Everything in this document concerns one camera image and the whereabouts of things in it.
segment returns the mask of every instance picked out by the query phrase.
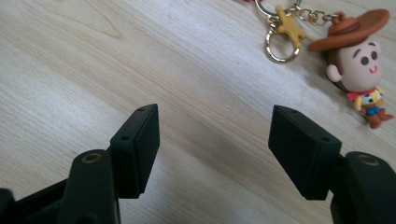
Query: wooden surface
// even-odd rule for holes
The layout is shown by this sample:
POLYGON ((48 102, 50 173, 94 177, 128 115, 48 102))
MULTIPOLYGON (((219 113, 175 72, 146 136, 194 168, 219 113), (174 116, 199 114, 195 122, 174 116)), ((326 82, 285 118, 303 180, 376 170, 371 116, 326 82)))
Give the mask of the wooden surface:
MULTIPOLYGON (((264 3, 275 4, 291 1, 264 3)), ((301 7, 390 11, 372 39, 396 114, 396 3, 301 7)), ((268 149, 273 106, 306 114, 343 142, 343 155, 369 152, 393 169, 396 119, 371 130, 306 49, 329 25, 298 24, 301 55, 275 64, 263 50, 265 18, 242 0, 1 1, 0 186, 20 199, 65 179, 79 153, 107 148, 134 110, 156 103, 161 146, 146 193, 120 202, 123 223, 332 223, 332 195, 306 201, 268 149)))

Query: figure eye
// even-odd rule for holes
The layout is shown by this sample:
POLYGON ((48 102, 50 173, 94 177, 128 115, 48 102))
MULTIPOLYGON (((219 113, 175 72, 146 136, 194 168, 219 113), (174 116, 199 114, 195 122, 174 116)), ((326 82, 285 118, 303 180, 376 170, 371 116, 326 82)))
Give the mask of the figure eye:
POLYGON ((369 63, 369 58, 367 58, 367 57, 362 57, 362 58, 361 58, 361 64, 366 65, 367 63, 369 63))
POLYGON ((375 51, 372 52, 372 59, 375 60, 378 58, 378 55, 376 54, 375 51))

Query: toy figure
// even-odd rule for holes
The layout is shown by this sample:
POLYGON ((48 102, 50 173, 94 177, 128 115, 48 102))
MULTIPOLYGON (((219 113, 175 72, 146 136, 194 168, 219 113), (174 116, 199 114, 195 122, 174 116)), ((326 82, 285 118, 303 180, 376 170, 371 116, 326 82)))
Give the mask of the toy figure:
POLYGON ((367 118, 372 129, 382 121, 392 119, 387 115, 382 98, 383 91, 377 87, 383 76, 381 48, 368 38, 389 19, 385 9, 372 10, 358 18, 346 18, 337 13, 332 19, 329 36, 308 46, 312 51, 328 51, 327 77, 341 90, 353 106, 367 118))

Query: brown cowboy hat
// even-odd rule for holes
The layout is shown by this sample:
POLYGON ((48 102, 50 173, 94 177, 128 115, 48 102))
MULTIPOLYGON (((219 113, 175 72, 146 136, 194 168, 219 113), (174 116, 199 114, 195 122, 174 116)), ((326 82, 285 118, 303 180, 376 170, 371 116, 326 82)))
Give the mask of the brown cowboy hat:
POLYGON ((389 20, 386 9, 367 11, 358 18, 346 18, 342 12, 336 14, 338 18, 332 19, 328 37, 310 44, 309 50, 325 51, 354 46, 381 29, 389 20))

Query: light wooden table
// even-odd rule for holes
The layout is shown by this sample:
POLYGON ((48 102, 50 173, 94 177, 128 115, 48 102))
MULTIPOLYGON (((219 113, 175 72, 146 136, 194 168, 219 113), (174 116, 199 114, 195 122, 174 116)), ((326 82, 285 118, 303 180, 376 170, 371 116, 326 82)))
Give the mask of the light wooden table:
MULTIPOLYGON (((290 7, 291 1, 268 0, 290 7)), ((304 0, 358 16, 387 8, 381 86, 396 114, 396 3, 304 0)), ((0 187, 17 199, 68 176, 142 105, 159 105, 161 146, 146 193, 122 223, 332 223, 330 198, 306 201, 268 149, 274 105, 295 108, 396 169, 396 119, 371 130, 306 46, 327 28, 298 22, 301 55, 266 57, 268 26, 242 0, 35 0, 0 3, 0 187)))

